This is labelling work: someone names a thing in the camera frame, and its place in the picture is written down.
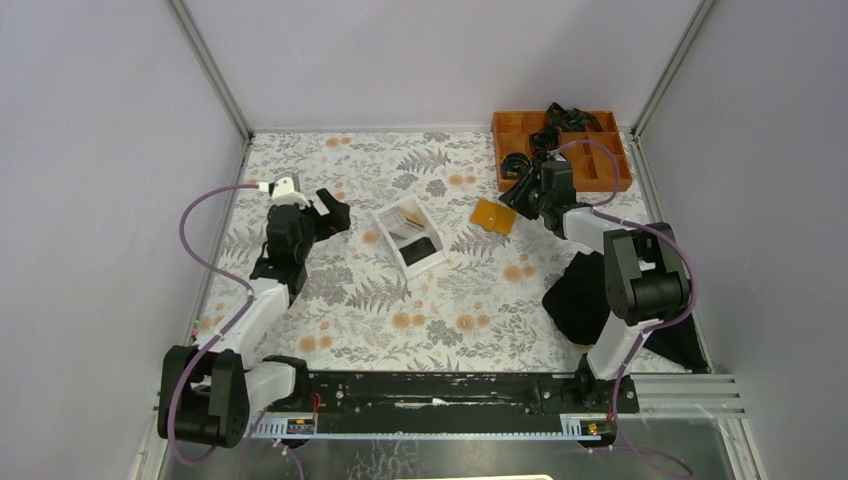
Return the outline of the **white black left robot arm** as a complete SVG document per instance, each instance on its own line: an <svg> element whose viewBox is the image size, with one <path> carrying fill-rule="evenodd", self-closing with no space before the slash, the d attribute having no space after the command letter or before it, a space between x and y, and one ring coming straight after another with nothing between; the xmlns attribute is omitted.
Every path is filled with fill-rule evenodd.
<svg viewBox="0 0 848 480"><path fill-rule="evenodd" d="M265 240L248 278L225 275L245 288L245 303L195 344L176 345L163 359L157 432L170 442L232 448L255 412L274 402L296 411L309 401L305 361L279 357L248 366L243 355L300 294L314 244L350 228L350 207L319 189L324 208L318 210L288 179L255 188L271 199Z"/></svg>

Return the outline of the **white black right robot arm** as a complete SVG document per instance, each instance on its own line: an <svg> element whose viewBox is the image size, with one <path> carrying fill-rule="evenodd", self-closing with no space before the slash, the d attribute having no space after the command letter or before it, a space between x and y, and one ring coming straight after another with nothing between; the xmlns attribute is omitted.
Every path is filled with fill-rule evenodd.
<svg viewBox="0 0 848 480"><path fill-rule="evenodd" d="M566 161L533 168L499 200L529 220L542 219L557 237L603 257L610 317L586 355L590 374L573 386L577 405L597 412L613 398L610 381L629 373L651 334L691 314L697 291L689 258L669 225L627 221L578 201Z"/></svg>

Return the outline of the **yellow leather card holder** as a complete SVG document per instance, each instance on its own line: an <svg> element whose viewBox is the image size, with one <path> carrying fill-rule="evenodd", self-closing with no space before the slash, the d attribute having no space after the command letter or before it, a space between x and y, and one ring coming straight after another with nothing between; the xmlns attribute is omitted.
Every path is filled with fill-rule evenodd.
<svg viewBox="0 0 848 480"><path fill-rule="evenodd" d="M481 199L470 216L470 222L488 232L508 235L512 231L516 216L516 211L509 207Z"/></svg>

